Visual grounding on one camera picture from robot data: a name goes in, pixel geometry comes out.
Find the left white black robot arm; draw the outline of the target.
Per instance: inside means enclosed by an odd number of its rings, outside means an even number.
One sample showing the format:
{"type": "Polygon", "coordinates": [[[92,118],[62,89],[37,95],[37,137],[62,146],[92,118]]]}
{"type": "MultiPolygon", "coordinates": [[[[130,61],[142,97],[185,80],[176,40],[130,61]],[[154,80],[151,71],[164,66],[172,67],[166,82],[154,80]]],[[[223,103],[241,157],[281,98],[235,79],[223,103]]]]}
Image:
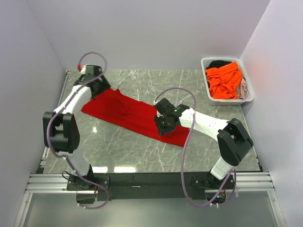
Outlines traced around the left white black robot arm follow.
{"type": "Polygon", "coordinates": [[[80,77],[74,83],[66,99],[53,111],[43,115],[44,143],[52,153],[69,165],[71,179],[89,190],[95,179],[91,165],[79,151],[80,132],[78,114],[91,99],[110,88],[100,66],[86,64],[78,66],[80,77]]]}

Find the red t shirt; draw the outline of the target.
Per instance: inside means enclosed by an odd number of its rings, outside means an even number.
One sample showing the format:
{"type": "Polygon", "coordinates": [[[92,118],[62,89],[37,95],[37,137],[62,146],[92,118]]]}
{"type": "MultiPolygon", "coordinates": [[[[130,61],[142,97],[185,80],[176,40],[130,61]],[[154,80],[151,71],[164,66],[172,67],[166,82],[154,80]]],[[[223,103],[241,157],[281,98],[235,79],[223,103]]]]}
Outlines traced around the red t shirt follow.
{"type": "Polygon", "coordinates": [[[123,95],[120,90],[108,89],[85,104],[83,113],[106,122],[121,126],[143,136],[183,147],[189,129],[177,126],[166,135],[160,136],[154,116],[156,109],[145,102],[123,95]]]}

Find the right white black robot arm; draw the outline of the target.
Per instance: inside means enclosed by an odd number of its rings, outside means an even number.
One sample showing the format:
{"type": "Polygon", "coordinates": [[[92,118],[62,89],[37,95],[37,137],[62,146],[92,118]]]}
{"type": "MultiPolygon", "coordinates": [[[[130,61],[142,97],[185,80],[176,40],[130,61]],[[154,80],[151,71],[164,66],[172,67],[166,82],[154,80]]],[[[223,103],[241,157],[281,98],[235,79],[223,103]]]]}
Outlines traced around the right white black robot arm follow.
{"type": "Polygon", "coordinates": [[[220,157],[210,170],[208,184],[218,189],[224,177],[238,166],[254,143],[239,119],[222,120],[195,111],[186,105],[175,107],[168,99],[154,102],[157,115],[154,121],[160,136],[172,133],[177,126],[193,129],[214,139],[220,157]]]}

